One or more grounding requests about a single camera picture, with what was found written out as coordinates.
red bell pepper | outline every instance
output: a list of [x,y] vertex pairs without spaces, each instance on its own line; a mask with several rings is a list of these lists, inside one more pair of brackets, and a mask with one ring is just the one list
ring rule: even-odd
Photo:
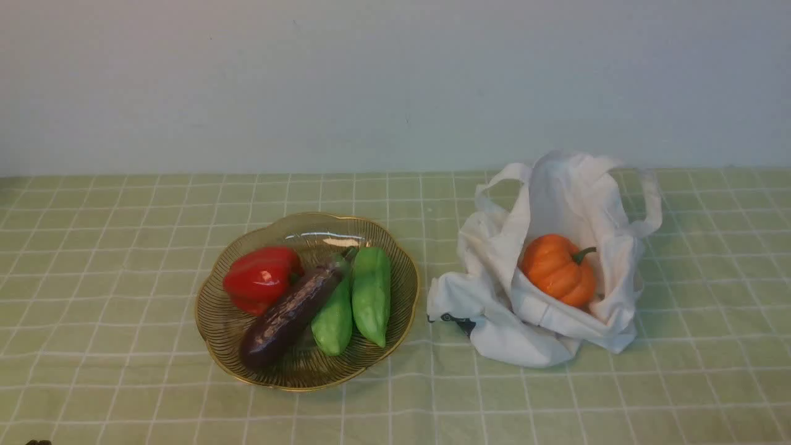
[[236,307],[257,317],[286,293],[292,278],[304,273],[292,249],[264,247],[234,261],[222,286]]

table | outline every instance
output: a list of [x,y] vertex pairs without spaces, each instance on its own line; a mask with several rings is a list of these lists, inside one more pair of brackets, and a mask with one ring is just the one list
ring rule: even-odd
[[[429,325],[343,386],[242,384],[193,298],[235,237],[299,211],[383,223],[423,283],[495,172],[0,179],[0,443],[781,443],[791,439],[791,169],[663,169],[638,339],[522,369]],[[614,172],[630,216],[633,171]],[[517,187],[492,191],[503,204]]]

golden bowl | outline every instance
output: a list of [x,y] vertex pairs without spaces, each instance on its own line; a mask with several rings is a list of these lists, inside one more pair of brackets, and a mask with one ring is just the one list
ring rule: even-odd
[[[337,357],[326,356],[308,328],[276,364],[261,371],[246,368],[239,360],[239,343],[255,317],[231,303],[222,288],[222,279],[236,259],[267,245],[289,246],[299,255],[306,271],[330,253],[350,245],[384,249],[391,262],[391,307],[385,348],[366,340],[355,327],[346,351]],[[413,260],[379,224],[356,217],[299,213],[242,235],[223,250],[198,292],[195,323],[211,357],[233,377],[280,390],[321,390],[360,375],[401,344],[414,320],[419,289]]]

purple eggplant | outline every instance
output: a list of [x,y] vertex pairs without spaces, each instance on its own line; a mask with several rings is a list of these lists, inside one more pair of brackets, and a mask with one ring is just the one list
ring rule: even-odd
[[297,281],[242,337],[239,355],[252,370],[271,365],[297,342],[332,292],[351,272],[357,249],[336,253]]

orange pumpkin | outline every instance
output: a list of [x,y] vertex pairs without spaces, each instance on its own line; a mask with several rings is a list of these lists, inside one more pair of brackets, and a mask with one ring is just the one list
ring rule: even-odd
[[583,307],[596,293],[596,274],[585,255],[596,247],[579,250],[558,234],[538,237],[524,251],[521,269],[541,291],[569,306]]

